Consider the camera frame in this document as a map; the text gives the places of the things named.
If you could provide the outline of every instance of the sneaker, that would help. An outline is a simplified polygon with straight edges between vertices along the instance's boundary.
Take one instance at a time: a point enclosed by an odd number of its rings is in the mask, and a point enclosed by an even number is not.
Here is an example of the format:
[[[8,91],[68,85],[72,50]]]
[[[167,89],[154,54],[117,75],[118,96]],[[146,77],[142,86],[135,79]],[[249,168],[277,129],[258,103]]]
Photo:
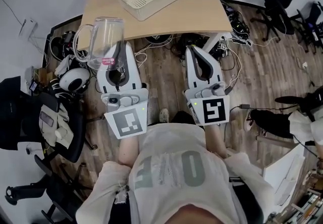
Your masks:
[[[247,117],[244,121],[244,130],[246,132],[249,132],[251,130],[251,127],[253,126],[253,123],[254,123],[254,120],[251,119],[251,117],[250,117],[251,111],[252,111],[252,109],[248,110]]]
[[[159,122],[160,123],[169,123],[170,122],[170,113],[167,108],[163,108],[159,113]]]

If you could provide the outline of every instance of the pitcher handle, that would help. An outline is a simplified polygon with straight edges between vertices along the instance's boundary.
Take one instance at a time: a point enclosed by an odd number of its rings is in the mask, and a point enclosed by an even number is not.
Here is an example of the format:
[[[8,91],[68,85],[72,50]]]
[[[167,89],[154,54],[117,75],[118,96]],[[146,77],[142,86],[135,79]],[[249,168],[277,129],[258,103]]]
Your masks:
[[[79,38],[79,34],[81,32],[81,30],[85,27],[91,27],[90,31],[91,31],[91,35],[92,35],[92,29],[93,29],[93,25],[91,24],[85,24],[85,25],[82,25],[76,32],[75,36],[74,36],[74,39],[73,39],[73,52],[74,52],[74,55],[76,57],[76,59],[82,63],[86,63],[88,61],[88,59],[90,58],[91,56],[91,51],[88,51],[87,52],[87,56],[86,57],[80,57],[78,51],[77,51],[77,44],[76,44],[76,41],[78,40]]]

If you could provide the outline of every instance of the office chair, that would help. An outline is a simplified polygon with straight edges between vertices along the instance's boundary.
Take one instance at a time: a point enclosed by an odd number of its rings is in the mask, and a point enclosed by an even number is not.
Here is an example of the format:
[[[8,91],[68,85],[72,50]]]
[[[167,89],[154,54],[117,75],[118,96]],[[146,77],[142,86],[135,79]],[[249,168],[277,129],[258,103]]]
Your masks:
[[[323,44],[320,38],[320,31],[316,24],[318,18],[321,15],[322,9],[323,7],[320,2],[313,3],[307,19],[303,17],[302,13],[299,10],[297,10],[297,15],[290,18],[292,21],[299,24],[299,28],[296,28],[296,30],[301,35],[301,39],[298,43],[300,44],[302,41],[304,41],[306,45],[305,52],[308,52],[308,46],[311,43],[314,46],[314,54],[316,54],[316,47],[321,47],[323,49]]]
[[[264,12],[261,9],[257,10],[257,14],[260,13],[263,19],[252,18],[250,21],[258,21],[267,26],[267,35],[266,38],[262,39],[263,41],[268,41],[271,30],[278,38],[276,42],[279,42],[281,40],[276,29],[286,35],[294,34],[294,27],[285,11],[285,9],[290,5],[291,2],[292,0],[265,0]]]
[[[41,107],[46,105],[58,112],[60,102],[48,93],[29,96],[20,91],[20,76],[8,78],[0,83],[0,148],[18,150],[18,142],[44,142],[39,128]],[[53,149],[70,162],[75,163],[83,149],[83,144],[91,150],[97,148],[86,139],[86,119],[80,103],[63,103],[69,115],[69,127],[74,134],[67,149],[56,143]]]
[[[83,203],[83,196],[81,190],[92,190],[86,186],[79,184],[79,176],[85,164],[79,165],[75,178],[72,179],[64,170],[64,165],[60,165],[63,170],[64,176],[67,178],[65,183],[58,175],[52,172],[51,168],[48,167],[49,161],[47,159],[41,160],[37,155],[35,155],[35,161],[38,166],[45,172],[45,176],[38,181],[27,186],[17,186],[17,187],[7,187],[6,189],[6,200],[11,205],[17,205],[17,202],[21,199],[26,198],[39,198],[43,196],[46,191],[49,198],[52,200],[52,206],[48,212],[41,211],[44,217],[51,224],[65,224],[65,223],[75,223],[76,211]],[[52,219],[52,214],[55,209],[58,209],[63,216],[64,220],[60,222],[54,222]]]

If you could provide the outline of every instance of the black chair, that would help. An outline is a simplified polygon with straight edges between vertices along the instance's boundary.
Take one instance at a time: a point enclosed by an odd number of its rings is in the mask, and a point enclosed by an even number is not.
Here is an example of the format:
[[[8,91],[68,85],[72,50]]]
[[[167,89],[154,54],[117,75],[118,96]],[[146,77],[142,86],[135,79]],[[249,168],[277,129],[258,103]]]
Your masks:
[[[39,96],[29,96],[20,91],[20,76],[8,78],[0,83],[0,148],[17,150],[19,142],[42,142],[44,139],[39,128],[39,115],[41,107],[46,105],[55,112],[59,111],[60,102],[48,93]],[[63,103],[69,115],[69,127],[74,137],[67,149],[56,143],[51,157],[60,154],[70,162],[75,163],[86,143],[91,150],[96,145],[91,145],[86,139],[86,119],[77,103]]]
[[[266,24],[267,35],[263,38],[263,41],[267,41],[271,30],[275,33],[278,38],[277,42],[281,39],[276,31],[278,29],[280,32],[286,35],[293,35],[294,27],[289,19],[285,9],[290,5],[292,0],[265,0],[264,12],[261,9],[257,10],[257,14],[261,14],[263,19],[252,18],[250,21],[258,21],[260,23]]]
[[[299,24],[299,28],[296,28],[296,30],[301,35],[301,39],[298,43],[300,44],[302,41],[304,41],[306,45],[305,52],[308,52],[308,46],[311,43],[314,46],[314,54],[316,53],[316,47],[321,47],[323,49],[323,44],[320,38],[320,30],[316,24],[318,18],[321,15],[322,9],[323,7],[320,2],[313,3],[307,19],[303,17],[302,13],[299,10],[297,10],[297,15],[290,18],[292,21]]]
[[[41,211],[45,218],[51,224],[64,224],[75,223],[76,211],[83,203],[85,199],[82,194],[82,190],[91,188],[82,186],[78,183],[78,179],[84,163],[80,164],[74,179],[72,179],[64,170],[64,165],[60,165],[64,176],[67,178],[65,183],[58,175],[52,172],[48,167],[49,161],[47,159],[41,160],[35,155],[35,161],[38,166],[46,173],[46,175],[37,183],[33,183],[27,186],[7,187],[5,198],[11,205],[17,205],[17,202],[26,198],[39,198],[43,196],[46,191],[49,198],[52,200],[52,206],[48,212]],[[64,219],[59,222],[54,222],[52,214],[55,209],[58,209],[64,216]]]

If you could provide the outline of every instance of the pink label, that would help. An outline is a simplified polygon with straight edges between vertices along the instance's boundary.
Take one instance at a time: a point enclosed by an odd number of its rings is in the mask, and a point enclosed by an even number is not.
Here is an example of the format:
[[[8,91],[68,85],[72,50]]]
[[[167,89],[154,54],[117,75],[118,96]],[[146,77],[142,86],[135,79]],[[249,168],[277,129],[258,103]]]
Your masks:
[[[114,58],[103,58],[102,64],[103,65],[114,65],[116,63],[116,60]]]

